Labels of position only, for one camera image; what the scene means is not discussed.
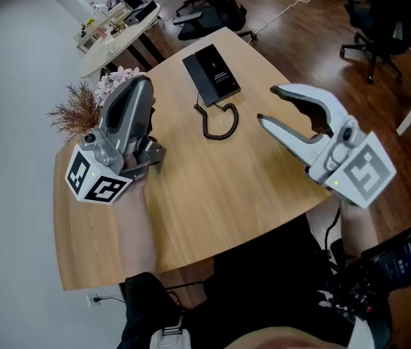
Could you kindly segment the person's black clothing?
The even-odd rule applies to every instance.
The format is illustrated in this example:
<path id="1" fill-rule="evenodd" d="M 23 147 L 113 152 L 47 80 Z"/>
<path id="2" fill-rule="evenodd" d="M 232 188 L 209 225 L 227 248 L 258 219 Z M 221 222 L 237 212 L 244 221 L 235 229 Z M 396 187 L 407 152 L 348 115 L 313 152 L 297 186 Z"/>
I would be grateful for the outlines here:
<path id="1" fill-rule="evenodd" d="M 183 312 L 151 273 L 127 278 L 127 322 L 117 349 L 148 349 L 151 336 L 181 323 L 192 349 L 224 349 L 251 332 L 290 328 L 347 346 L 354 325 L 320 306 L 328 271 L 307 217 L 214 258 L 206 300 Z"/>

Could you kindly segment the person's right forearm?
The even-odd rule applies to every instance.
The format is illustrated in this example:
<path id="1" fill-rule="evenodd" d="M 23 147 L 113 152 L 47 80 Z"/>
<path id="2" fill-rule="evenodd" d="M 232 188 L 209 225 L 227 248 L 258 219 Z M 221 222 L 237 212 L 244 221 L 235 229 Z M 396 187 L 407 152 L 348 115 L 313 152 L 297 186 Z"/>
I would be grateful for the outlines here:
<path id="1" fill-rule="evenodd" d="M 340 226 L 343 251 L 349 257 L 359 258 L 363 251 L 378 245 L 378 235 L 369 209 L 342 201 Z"/>

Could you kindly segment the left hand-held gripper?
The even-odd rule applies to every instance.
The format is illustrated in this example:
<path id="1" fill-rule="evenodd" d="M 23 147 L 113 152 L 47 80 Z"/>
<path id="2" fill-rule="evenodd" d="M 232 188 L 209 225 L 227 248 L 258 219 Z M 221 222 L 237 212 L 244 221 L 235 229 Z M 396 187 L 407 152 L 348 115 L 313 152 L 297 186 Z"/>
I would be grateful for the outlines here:
<path id="1" fill-rule="evenodd" d="M 138 76 L 119 85 L 100 112 L 100 127 L 83 135 L 71 155 L 65 181 L 77 201 L 113 204 L 149 167 L 161 170 L 167 150 L 148 136 L 151 131 L 153 84 Z M 122 176 L 124 156 L 139 156 L 144 174 Z"/>

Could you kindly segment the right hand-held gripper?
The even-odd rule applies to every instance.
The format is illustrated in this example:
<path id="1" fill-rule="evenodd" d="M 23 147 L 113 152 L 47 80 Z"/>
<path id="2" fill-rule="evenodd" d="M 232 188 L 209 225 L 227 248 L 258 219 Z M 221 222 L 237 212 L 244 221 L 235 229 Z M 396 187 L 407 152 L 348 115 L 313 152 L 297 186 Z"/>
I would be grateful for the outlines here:
<path id="1" fill-rule="evenodd" d="M 308 176 L 313 181 L 366 209 L 396 174 L 377 135 L 364 133 L 357 120 L 347 116 L 339 99 L 327 90 L 290 83 L 273 85 L 270 91 L 307 116 L 312 130 L 318 134 L 304 137 L 274 117 L 258 113 L 262 128 L 306 166 L 311 166 Z"/>

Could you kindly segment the person's left hand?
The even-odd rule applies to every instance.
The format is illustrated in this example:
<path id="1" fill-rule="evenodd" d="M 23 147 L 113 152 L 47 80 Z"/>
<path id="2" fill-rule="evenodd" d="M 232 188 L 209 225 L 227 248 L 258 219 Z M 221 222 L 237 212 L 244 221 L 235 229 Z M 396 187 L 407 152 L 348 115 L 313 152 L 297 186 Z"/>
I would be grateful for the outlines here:
<path id="1" fill-rule="evenodd" d="M 144 174 L 145 164 L 139 156 L 134 153 L 124 156 L 124 168 L 121 172 L 122 176 L 140 176 Z"/>

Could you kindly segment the brown dried plant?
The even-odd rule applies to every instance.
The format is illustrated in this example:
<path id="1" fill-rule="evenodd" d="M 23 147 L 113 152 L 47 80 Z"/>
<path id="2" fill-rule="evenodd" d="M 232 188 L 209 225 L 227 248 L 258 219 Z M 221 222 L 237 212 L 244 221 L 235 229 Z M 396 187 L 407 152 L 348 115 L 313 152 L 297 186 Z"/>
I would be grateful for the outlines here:
<path id="1" fill-rule="evenodd" d="M 66 88 L 67 102 L 55 106 L 46 116 L 51 119 L 50 126 L 56 128 L 58 134 L 64 134 L 65 141 L 69 142 L 97 125 L 101 107 L 86 81 Z"/>

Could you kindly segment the pink artificial flowers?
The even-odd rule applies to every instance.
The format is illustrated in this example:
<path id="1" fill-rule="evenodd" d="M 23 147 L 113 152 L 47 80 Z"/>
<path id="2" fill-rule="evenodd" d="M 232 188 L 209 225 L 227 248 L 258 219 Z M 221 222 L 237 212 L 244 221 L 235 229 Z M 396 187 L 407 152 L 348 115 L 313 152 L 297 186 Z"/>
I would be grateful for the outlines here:
<path id="1" fill-rule="evenodd" d="M 103 75 L 93 91 L 97 106 L 103 107 L 108 96 L 122 83 L 144 74 L 145 72 L 140 71 L 138 67 L 123 68 L 119 66 L 116 71 Z"/>

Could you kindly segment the black box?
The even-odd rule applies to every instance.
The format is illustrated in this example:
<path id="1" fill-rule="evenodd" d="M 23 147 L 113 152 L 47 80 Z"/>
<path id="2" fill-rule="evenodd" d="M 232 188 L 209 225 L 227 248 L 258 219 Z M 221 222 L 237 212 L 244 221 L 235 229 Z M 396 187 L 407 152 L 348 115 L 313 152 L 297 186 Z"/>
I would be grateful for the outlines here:
<path id="1" fill-rule="evenodd" d="M 237 80 L 214 44 L 199 50 L 195 56 L 220 100 L 241 91 Z"/>

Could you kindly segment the black belt-worn device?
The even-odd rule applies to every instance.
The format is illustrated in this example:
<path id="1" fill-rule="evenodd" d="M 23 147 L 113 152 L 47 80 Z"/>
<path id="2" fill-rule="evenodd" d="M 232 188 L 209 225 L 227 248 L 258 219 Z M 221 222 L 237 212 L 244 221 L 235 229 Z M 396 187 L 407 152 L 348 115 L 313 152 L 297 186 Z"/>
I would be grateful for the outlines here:
<path id="1" fill-rule="evenodd" d="M 321 303 L 354 325 L 348 349 L 386 349 L 392 335 L 388 297 L 411 286 L 411 227 L 348 262 L 339 238 L 330 247 L 334 274 Z"/>

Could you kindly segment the person's left forearm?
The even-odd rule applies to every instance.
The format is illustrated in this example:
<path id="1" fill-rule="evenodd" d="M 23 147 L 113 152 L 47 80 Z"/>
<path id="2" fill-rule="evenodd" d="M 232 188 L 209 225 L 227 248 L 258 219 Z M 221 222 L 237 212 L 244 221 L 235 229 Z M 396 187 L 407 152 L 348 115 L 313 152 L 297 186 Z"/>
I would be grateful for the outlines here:
<path id="1" fill-rule="evenodd" d="M 156 273 L 156 247 L 145 199 L 146 179 L 138 180 L 113 205 L 119 241 L 119 261 L 126 278 Z"/>

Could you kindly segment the black laptop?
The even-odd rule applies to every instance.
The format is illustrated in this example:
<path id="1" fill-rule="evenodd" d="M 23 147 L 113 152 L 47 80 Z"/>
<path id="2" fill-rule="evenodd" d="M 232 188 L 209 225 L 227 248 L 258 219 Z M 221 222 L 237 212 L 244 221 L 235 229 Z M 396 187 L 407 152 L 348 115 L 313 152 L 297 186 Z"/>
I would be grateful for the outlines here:
<path id="1" fill-rule="evenodd" d="M 141 4 L 139 7 L 134 9 L 125 19 L 124 23 L 127 26 L 131 26 L 142 22 L 150 13 L 152 13 L 157 8 L 157 4 L 154 1 L 150 1 Z"/>

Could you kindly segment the white oval table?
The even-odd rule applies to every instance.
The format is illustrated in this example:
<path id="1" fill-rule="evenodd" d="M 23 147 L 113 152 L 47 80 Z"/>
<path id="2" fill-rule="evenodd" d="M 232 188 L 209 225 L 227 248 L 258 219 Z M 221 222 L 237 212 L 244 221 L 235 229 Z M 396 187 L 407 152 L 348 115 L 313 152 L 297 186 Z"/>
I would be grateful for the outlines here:
<path id="1" fill-rule="evenodd" d="M 161 6 L 156 5 L 146 18 L 139 23 L 126 26 L 125 29 L 112 36 L 98 39 L 83 56 L 79 66 L 79 78 L 84 79 L 98 72 L 101 68 L 116 59 L 124 50 L 138 40 L 159 16 Z"/>

